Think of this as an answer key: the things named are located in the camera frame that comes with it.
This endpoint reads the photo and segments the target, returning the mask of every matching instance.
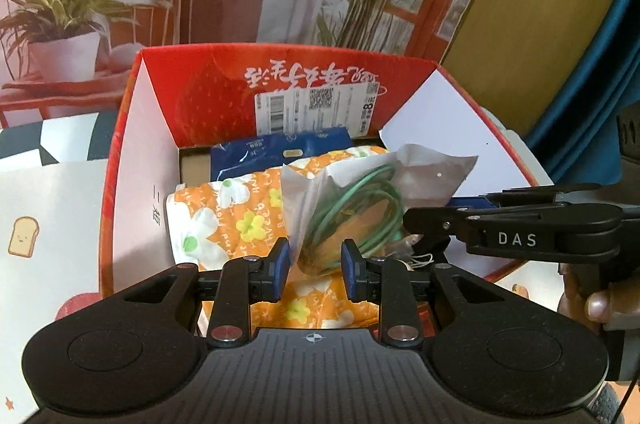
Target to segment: orange floral package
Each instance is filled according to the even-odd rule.
[[[352,147],[289,166],[312,178],[332,162],[385,152],[375,146]],[[176,263],[191,261],[201,271],[214,271],[232,258],[267,256],[275,241],[287,236],[280,170],[271,168],[169,195],[166,210]],[[212,302],[203,305],[208,318]],[[280,302],[252,305],[251,319],[254,328],[367,327],[377,322],[378,306],[348,301],[337,271],[289,281]]]

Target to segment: blue package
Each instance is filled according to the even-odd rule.
[[[492,209],[496,207],[486,197],[453,197],[447,206],[470,209]]]
[[[351,146],[349,132],[344,127],[272,133],[217,144],[211,148],[211,181],[239,177]]]

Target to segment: metal screw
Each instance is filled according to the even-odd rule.
[[[242,328],[233,325],[220,325],[211,331],[211,337],[225,343],[238,341],[242,337]]]
[[[409,325],[396,325],[386,332],[386,335],[394,341],[413,341],[418,334],[418,329]]]

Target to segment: qr code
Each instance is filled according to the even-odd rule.
[[[309,110],[330,109],[333,102],[333,87],[316,87],[309,89]]]

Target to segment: white card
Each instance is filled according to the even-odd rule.
[[[367,135],[380,84],[374,81],[266,92],[255,96],[258,135],[345,127]]]

